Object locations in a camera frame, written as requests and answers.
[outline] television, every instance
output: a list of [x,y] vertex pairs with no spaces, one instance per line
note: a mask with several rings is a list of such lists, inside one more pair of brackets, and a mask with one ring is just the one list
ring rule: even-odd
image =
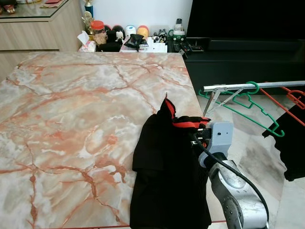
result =
[[193,0],[187,38],[305,39],[302,0]]

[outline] green hanger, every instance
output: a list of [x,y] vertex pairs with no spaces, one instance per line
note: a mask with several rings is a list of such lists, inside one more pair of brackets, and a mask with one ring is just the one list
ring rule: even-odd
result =
[[[268,114],[266,111],[264,111],[264,109],[263,109],[259,104],[257,104],[256,102],[254,102],[254,101],[252,100],[251,96],[250,96],[251,94],[256,94],[256,93],[259,91],[259,86],[258,86],[258,84],[257,84],[256,82],[253,82],[253,81],[249,81],[249,82],[247,82],[247,83],[254,84],[254,85],[256,86],[255,91],[254,91],[254,92],[246,92],[246,93],[242,93],[242,94],[237,94],[236,96],[233,97],[232,101],[235,102],[235,103],[237,103],[237,104],[239,104],[239,105],[241,105],[241,106],[243,106],[243,107],[245,107],[245,108],[247,108],[247,109],[251,109],[254,105],[257,106],[259,109],[261,109],[261,112],[262,112],[264,115],[270,117],[271,120],[273,121],[275,127],[274,127],[272,130],[269,129],[268,127],[262,125],[261,123],[255,121],[254,119],[252,119],[252,118],[246,116],[245,114],[242,114],[242,113],[240,113],[239,111],[236,111],[235,109],[233,109],[233,108],[231,108],[231,107],[229,107],[229,106],[227,106],[227,105],[225,105],[225,104],[223,104],[223,106],[226,107],[226,108],[228,108],[228,109],[230,109],[231,111],[234,111],[234,112],[238,113],[239,115],[241,115],[241,116],[243,116],[243,117],[249,119],[250,121],[252,121],[252,122],[258,124],[259,126],[261,126],[262,128],[266,129],[267,131],[271,132],[271,133],[274,134],[275,136],[277,136],[277,137],[284,137],[285,133],[284,133],[283,130],[281,130],[281,134],[277,134],[277,133],[275,132],[275,130],[279,127],[279,124],[277,123],[277,121],[276,121],[270,114]],[[233,92],[227,91],[227,92],[222,92],[221,94],[230,94],[230,95],[233,95],[234,93],[233,93]],[[202,94],[202,91],[200,90],[200,91],[199,91],[199,95],[202,96],[202,97],[204,97],[204,98],[206,98],[206,99],[210,99],[210,97],[208,96],[208,92]],[[244,95],[248,96],[248,101],[251,103],[249,106],[247,106],[247,105],[245,105],[245,104],[243,104],[243,103],[241,103],[241,102],[239,102],[239,101],[236,100],[237,97],[244,96]]]

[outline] wooden cabinet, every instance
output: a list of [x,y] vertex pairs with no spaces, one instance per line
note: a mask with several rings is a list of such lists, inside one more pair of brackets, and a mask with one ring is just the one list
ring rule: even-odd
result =
[[84,29],[79,0],[64,0],[58,9],[45,2],[19,4],[16,14],[0,15],[0,81],[30,52],[77,51]]

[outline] black tv cabinet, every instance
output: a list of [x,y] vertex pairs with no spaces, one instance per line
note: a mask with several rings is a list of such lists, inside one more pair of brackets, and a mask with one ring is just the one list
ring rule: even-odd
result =
[[[168,52],[173,52],[172,41]],[[197,94],[204,85],[305,80],[304,47],[297,51],[211,50],[187,56],[185,65]]]

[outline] black cloth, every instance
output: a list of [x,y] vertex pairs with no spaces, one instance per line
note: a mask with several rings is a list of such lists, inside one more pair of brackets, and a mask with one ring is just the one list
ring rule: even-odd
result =
[[[289,111],[305,123],[305,110],[295,105]],[[279,117],[277,122],[278,130],[283,130],[285,133],[284,137],[277,137],[269,131],[263,132],[263,136],[271,135],[275,138],[275,147],[281,152],[281,160],[287,167],[287,171],[284,172],[286,180],[293,181],[305,177],[305,127],[288,113]]]
[[176,118],[166,98],[142,128],[133,155],[137,172],[130,206],[132,229],[205,229],[211,224],[206,203],[206,169],[188,133],[209,119]]

